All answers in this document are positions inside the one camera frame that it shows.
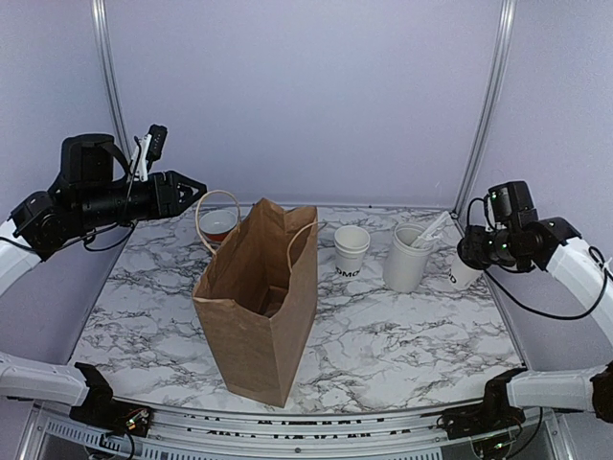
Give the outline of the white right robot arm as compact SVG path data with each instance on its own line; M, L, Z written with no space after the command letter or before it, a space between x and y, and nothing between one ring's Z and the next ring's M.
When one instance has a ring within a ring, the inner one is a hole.
M458 289L469 285L467 273L483 274L496 265L514 267L517 273L538 268L550 274L579 301L575 315L560 315L517 306L551 321L593 318L606 334L612 333L612 272L601 251L588 244L564 218L538 220L534 212L499 216L497 227L467 225L457 245L457 264L450 279ZM484 397L468 418L484 429L494 429L507 418L522 420L525 407L551 407L591 412L612 420L612 366L583 367L565 371L511 369L490 379Z

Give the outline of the left aluminium frame post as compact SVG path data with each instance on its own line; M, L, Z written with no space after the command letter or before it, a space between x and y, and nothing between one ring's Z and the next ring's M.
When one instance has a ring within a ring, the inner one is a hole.
M94 37L101 64L102 81L109 105L111 120L120 148L123 152L127 152L130 147L130 141L128 140L119 85L116 78L111 37L107 21L106 2L104 0L92 0L90 4Z

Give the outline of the aluminium frame post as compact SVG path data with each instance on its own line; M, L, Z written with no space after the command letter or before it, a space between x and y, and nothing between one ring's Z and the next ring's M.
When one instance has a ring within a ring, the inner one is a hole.
M101 64L102 81L109 105L111 120L120 148L123 152L127 152L130 147L130 141L128 140L119 85L116 78L111 37L107 21L106 2L104 0L92 0L90 4L94 37Z
M489 130L502 92L508 66L516 8L516 0L504 0L501 2L485 97L463 178L454 202L453 212L457 217L467 210L470 194L474 187L480 164L485 156Z

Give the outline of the red paper bowl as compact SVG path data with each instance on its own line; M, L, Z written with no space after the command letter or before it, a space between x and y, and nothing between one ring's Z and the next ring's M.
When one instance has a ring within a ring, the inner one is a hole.
M238 216L227 209L217 209L198 218L199 229L209 242L222 242L236 227Z

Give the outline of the aluminium front rail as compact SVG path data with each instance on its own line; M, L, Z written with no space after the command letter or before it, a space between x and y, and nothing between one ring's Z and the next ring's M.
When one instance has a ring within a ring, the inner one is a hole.
M19 459L576 459L562 416L525 410L500 428L457 433L453 405L382 413L241 413L151 404L148 428L115 436L37 402Z

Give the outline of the white paper cup stack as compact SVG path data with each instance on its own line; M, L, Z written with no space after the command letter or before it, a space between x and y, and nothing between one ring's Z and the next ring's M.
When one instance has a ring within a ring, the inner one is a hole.
M336 274L347 281L355 279L370 247L370 234L359 226L344 225L334 232L333 242Z

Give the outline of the brown paper takeout bag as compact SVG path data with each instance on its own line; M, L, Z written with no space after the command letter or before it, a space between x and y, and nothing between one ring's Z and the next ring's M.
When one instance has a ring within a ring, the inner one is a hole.
M227 389L287 401L318 304L318 211L263 198L210 250L193 305Z

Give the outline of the white wrapped stirrer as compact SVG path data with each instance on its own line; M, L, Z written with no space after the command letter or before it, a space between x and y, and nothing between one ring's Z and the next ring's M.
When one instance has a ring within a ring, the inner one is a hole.
M446 236L446 228L452 222L447 211L440 213L411 243L415 249L424 249L430 244L442 240Z

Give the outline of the right aluminium frame post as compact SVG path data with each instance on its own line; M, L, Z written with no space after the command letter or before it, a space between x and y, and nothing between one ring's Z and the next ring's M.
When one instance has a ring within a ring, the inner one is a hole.
M501 2L485 97L463 178L454 202L453 212L457 217L467 210L470 194L474 187L480 164L485 156L489 130L502 92L508 66L516 8L516 0L504 0Z

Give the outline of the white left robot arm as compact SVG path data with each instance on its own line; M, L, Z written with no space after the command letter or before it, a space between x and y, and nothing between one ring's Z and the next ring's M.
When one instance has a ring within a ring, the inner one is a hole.
M62 168L52 185L17 204L1 221L1 393L5 397L81 406L100 426L122 412L91 365L68 364L77 335L54 340L60 326L80 328L110 268L105 234L140 221L181 216L207 192L175 172L140 175L111 168Z

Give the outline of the white ribbed holder cup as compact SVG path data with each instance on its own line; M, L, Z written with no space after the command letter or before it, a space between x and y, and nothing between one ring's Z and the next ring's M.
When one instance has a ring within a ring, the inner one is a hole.
M411 222L399 223L395 227L383 266L383 281L387 288L409 293L419 286L435 247L432 241L414 246L424 230L423 226Z

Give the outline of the white paper coffee cup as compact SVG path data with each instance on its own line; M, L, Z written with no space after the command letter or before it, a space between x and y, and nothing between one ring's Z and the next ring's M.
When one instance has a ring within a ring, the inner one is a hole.
M482 274L481 270L474 269L465 264L457 255L448 272L448 280L450 285L456 290L465 290L469 288Z

